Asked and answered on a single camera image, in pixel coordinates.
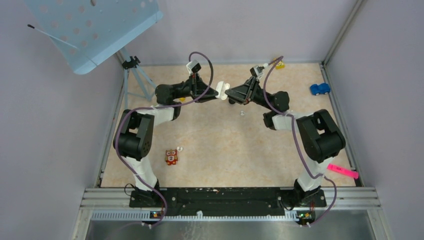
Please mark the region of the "white earbud charging case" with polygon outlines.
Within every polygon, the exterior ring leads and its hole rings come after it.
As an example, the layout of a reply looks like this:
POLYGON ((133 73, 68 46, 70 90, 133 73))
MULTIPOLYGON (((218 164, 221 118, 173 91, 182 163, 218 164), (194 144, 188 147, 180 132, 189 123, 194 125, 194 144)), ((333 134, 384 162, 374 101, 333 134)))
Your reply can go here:
POLYGON ((216 85, 215 90, 218 92, 218 95, 215 96, 216 99, 226 100, 228 95, 226 94, 226 90, 229 90, 231 85, 224 81, 219 81, 216 85))

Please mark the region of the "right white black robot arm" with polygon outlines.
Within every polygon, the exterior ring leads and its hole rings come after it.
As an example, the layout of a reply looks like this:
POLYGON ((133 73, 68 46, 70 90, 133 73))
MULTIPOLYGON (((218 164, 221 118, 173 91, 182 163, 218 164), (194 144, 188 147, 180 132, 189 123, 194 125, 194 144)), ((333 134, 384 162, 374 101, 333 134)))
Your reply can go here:
POLYGON ((253 102, 269 109, 263 115, 267 128, 292 132, 304 170, 286 200, 292 205, 307 206, 321 189, 327 167, 346 146, 345 137, 330 113, 326 109, 309 115, 289 112, 289 94, 285 91, 268 93, 253 76, 242 85, 226 89, 225 94, 231 104, 253 102))

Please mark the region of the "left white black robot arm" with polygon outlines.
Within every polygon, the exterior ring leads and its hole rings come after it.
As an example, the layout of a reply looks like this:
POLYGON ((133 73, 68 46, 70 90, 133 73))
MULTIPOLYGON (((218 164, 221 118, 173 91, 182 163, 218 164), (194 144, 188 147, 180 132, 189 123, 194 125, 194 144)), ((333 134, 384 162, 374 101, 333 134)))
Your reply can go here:
POLYGON ((149 153, 153 145, 154 128, 176 120, 183 103, 190 97, 193 103, 204 103, 219 98, 220 92, 206 84, 198 73, 176 84, 160 84, 155 89, 157 105, 125 110, 116 131, 113 147, 121 162, 131 171, 141 200, 149 207, 160 202, 158 179, 153 173, 149 153))

